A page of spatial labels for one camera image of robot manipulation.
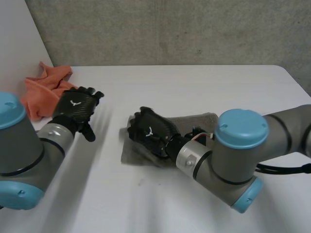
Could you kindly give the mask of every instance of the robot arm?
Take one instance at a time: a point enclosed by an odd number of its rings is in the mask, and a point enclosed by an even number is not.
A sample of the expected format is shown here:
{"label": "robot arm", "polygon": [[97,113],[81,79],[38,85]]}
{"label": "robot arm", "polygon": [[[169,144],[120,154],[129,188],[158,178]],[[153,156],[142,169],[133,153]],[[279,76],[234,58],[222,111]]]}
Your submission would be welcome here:
{"label": "robot arm", "polygon": [[162,117],[150,108],[144,107],[135,116],[128,129],[132,140],[149,150],[162,142],[161,156],[168,155],[180,170],[240,213],[263,186],[254,176],[259,162],[295,151],[311,154],[311,105],[266,116],[229,110],[219,117],[212,148],[182,137],[176,127],[167,133],[167,119],[159,124]]}
{"label": "robot arm", "polygon": [[36,133],[24,107],[9,93],[0,93],[0,206],[29,210],[40,202],[76,132],[95,135],[88,124],[99,99],[93,88],[65,91],[52,120]]}

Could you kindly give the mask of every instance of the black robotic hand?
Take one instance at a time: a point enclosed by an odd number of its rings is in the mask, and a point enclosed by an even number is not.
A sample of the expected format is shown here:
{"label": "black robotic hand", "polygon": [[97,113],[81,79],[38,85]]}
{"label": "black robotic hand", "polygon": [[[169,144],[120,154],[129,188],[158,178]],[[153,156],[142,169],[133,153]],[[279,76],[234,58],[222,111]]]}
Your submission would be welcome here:
{"label": "black robotic hand", "polygon": [[167,143],[174,136],[180,135],[172,122],[147,107],[141,107],[140,113],[135,113],[135,118],[130,120],[130,124],[127,129],[130,139],[142,144],[160,158],[168,158],[165,152]]}
{"label": "black robotic hand", "polygon": [[95,141],[95,134],[89,125],[91,115],[99,104],[99,99],[104,97],[100,91],[80,86],[78,89],[72,87],[64,91],[54,112],[50,123],[65,125],[73,134],[80,132],[87,141]]}

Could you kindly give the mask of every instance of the white logo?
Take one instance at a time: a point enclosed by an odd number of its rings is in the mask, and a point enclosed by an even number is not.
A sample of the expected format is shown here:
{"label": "white logo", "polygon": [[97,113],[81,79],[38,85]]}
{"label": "white logo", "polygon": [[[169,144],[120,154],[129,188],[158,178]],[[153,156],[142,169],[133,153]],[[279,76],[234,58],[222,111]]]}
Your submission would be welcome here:
{"label": "white logo", "polygon": [[72,103],[73,106],[76,106],[76,105],[80,104],[81,102],[79,102],[79,103],[74,103],[72,100],[70,100],[70,103]]}
{"label": "white logo", "polygon": [[146,137],[149,137],[149,136],[151,136],[151,135],[154,135],[154,134],[152,133],[151,127],[149,127],[149,129],[150,129],[150,132],[149,132],[149,134],[146,135]]}

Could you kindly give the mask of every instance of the black cable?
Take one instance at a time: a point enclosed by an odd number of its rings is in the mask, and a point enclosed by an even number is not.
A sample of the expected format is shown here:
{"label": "black cable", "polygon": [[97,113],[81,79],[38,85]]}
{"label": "black cable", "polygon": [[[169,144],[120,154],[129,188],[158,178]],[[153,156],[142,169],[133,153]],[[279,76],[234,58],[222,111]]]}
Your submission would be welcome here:
{"label": "black cable", "polygon": [[305,164],[301,167],[279,167],[257,164],[256,172],[272,174],[272,175],[289,175],[299,173],[311,173],[311,164]]}

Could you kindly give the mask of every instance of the white wall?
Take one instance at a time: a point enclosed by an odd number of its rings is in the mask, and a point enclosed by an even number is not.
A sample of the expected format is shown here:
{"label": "white wall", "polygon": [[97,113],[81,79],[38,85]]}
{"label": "white wall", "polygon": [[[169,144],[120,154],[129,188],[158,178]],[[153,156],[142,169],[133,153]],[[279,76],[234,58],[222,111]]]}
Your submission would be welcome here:
{"label": "white wall", "polygon": [[0,0],[0,91],[22,95],[39,61],[52,66],[25,1]]}

